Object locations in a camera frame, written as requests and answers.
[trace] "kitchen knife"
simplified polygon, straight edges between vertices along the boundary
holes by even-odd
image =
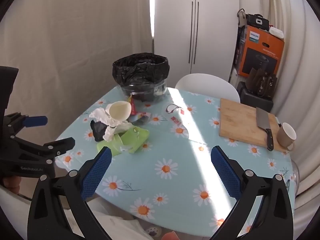
[[[261,108],[256,108],[257,126],[262,128],[267,133],[267,148],[269,151],[273,150],[273,137],[270,129],[270,122],[268,112]]]

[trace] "table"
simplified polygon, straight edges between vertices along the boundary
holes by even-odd
[[[73,137],[76,146],[57,157],[59,167],[79,169],[96,156],[97,142],[90,129],[89,113],[119,100],[126,98],[118,88],[112,89],[61,134],[58,139]],[[192,114],[194,123],[189,138],[184,130],[163,117],[165,106],[172,103]],[[150,122],[141,126],[150,131],[150,136],[136,153],[113,157],[97,194],[153,224],[192,235],[212,236],[236,203],[228,196],[211,163],[211,148],[219,145],[244,170],[251,169],[264,177],[280,173],[286,182],[290,179],[287,184],[294,210],[289,154],[220,137],[219,105],[219,99],[171,88],[162,101],[136,102],[138,111],[152,114]],[[257,197],[241,234],[250,229],[260,201],[261,197]]]

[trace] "blue gripper pad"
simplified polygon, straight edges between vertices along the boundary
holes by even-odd
[[[83,200],[86,200],[87,198],[93,196],[94,192],[99,186],[100,181],[102,180],[104,174],[106,173],[111,163],[111,150],[107,147],[104,147],[102,151],[102,154],[92,165],[91,169],[88,171],[87,175],[82,180],[81,197]]]
[[[228,191],[230,197],[234,197],[237,201],[241,197],[241,181],[233,168],[226,160],[225,153],[217,147],[213,147],[211,150],[211,161],[214,165],[220,179],[223,182],[224,187]]]
[[[22,122],[22,124],[25,127],[44,126],[47,123],[48,123],[48,118],[46,116],[26,117]]]

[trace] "crumpled white paper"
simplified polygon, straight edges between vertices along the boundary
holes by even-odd
[[[103,136],[103,139],[108,142],[113,140],[115,134],[125,132],[133,127],[133,124],[128,121],[121,122],[112,119],[102,107],[95,109],[89,117],[95,118],[97,122],[109,125]]]

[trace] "white cabinet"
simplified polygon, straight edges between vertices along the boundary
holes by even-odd
[[[228,81],[238,10],[239,0],[156,0],[155,53],[169,60],[168,86],[190,73]]]

